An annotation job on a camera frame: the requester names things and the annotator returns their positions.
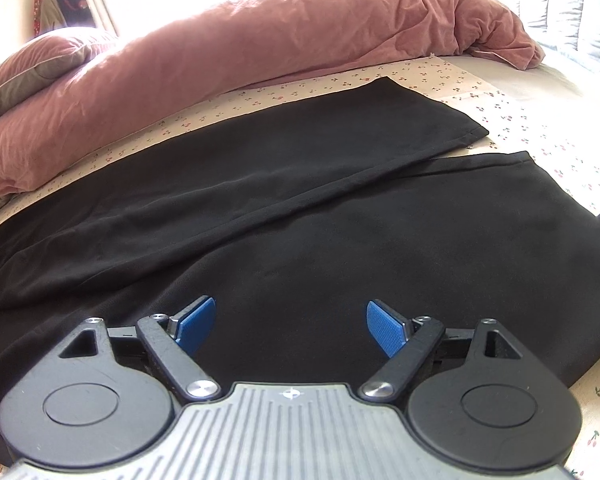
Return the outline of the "cherry print bed sheet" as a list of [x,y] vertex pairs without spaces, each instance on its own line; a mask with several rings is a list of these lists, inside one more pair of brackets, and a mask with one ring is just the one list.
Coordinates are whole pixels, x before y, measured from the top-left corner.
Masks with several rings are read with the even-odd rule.
[[[39,190],[0,210],[0,248],[35,221],[50,218],[50,201],[64,200],[84,184],[155,155],[173,139],[191,139],[213,125],[286,105],[364,87],[380,78],[468,115],[488,136],[458,157],[529,155],[530,176],[501,185],[498,202],[515,195],[559,202],[564,211],[594,223],[600,212],[600,79],[577,94],[546,67],[517,72],[472,58],[425,58],[342,74],[236,90],[195,104],[125,139],[100,148]],[[561,370],[581,404],[584,422],[568,468],[579,479],[600,479],[600,264],[575,262],[554,282],[530,283],[529,299],[504,311],[505,324],[550,365]]]

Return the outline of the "black pants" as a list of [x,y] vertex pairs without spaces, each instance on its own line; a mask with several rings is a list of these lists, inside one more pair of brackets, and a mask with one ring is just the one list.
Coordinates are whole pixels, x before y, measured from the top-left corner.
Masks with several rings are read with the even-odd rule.
[[[600,219],[529,154],[457,156],[467,115],[388,78],[182,134],[0,225],[0,402],[90,316],[202,295],[222,384],[379,367],[364,309],[496,318],[566,384],[600,357]],[[0,462],[9,454],[0,436]]]

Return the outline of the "pink duvet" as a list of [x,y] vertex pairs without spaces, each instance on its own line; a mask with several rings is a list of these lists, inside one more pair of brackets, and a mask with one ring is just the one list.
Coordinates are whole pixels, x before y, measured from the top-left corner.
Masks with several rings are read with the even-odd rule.
[[114,44],[0,117],[0,201],[105,146],[249,86],[461,55],[544,53],[495,0],[234,0]]

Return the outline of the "pink grey pillow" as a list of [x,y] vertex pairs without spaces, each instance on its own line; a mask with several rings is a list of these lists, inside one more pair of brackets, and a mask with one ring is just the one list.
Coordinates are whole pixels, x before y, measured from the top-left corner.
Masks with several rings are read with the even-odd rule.
[[51,30],[0,64],[0,117],[108,50],[115,36],[93,27]]

